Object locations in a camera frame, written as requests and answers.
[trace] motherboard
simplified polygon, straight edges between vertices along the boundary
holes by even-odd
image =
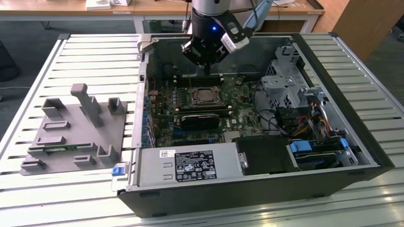
[[[156,147],[230,142],[262,135],[252,86],[240,75],[150,81]]]

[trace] desk leg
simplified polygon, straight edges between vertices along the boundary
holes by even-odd
[[[137,34],[144,34],[144,27],[142,27],[142,21],[144,17],[142,16],[133,16],[132,21],[134,24],[134,30]]]
[[[300,32],[301,33],[310,33],[313,28],[314,28],[314,25],[316,25],[316,22],[317,22],[317,19],[318,19],[318,15],[312,15],[308,17],[306,21],[304,22],[304,25],[301,27],[301,30]]]

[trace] cable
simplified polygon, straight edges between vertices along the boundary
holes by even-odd
[[[26,89],[29,89],[30,87],[0,87],[0,89],[14,89],[14,88],[26,88]]]
[[[264,121],[266,121],[266,122],[268,122],[278,131],[280,131],[280,133],[281,133],[284,136],[288,137],[288,136],[289,136],[289,133],[286,133],[281,127],[278,127],[273,122],[270,122],[270,121],[269,121],[266,118],[264,118],[262,115],[260,114],[261,111],[264,111],[264,110],[266,110],[266,111],[269,111],[269,112],[272,112],[273,110],[262,109],[262,110],[257,111],[257,108],[256,108],[256,106],[254,106],[254,95],[256,95],[256,93],[257,93],[257,87],[258,87],[258,84],[260,84],[260,83],[261,83],[261,80],[257,82],[256,87],[254,87],[254,89],[253,89],[253,94],[252,94],[252,108],[253,108],[253,111],[257,113],[257,115],[261,117],[261,119],[262,119]]]
[[[278,21],[280,21],[280,11],[278,11],[278,8],[280,6],[277,5],[277,3],[273,1],[274,5],[276,5],[276,8],[277,8],[277,22],[276,22],[276,25],[274,25],[274,32],[277,32],[277,26],[278,26]]]
[[[257,11],[254,9],[254,5],[252,3],[252,0],[249,0],[250,2],[250,6],[252,6],[252,10],[253,10],[253,16],[254,16],[254,21],[256,21],[256,28],[258,28],[258,16],[257,16]]]

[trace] barcode sticker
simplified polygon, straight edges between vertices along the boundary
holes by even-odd
[[[173,157],[176,154],[176,150],[161,150],[160,157]]]
[[[113,14],[130,14],[129,11],[113,11],[112,13]]]

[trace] sticker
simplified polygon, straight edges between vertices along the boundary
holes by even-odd
[[[46,152],[53,152],[53,151],[65,151],[65,148],[49,148],[49,149],[44,149],[44,151]]]
[[[173,153],[176,157],[176,181],[188,182],[216,179],[216,166],[210,150]]]
[[[129,11],[113,11],[112,13],[113,14],[130,14]]]
[[[176,150],[161,150],[160,157],[173,157],[176,154]]]

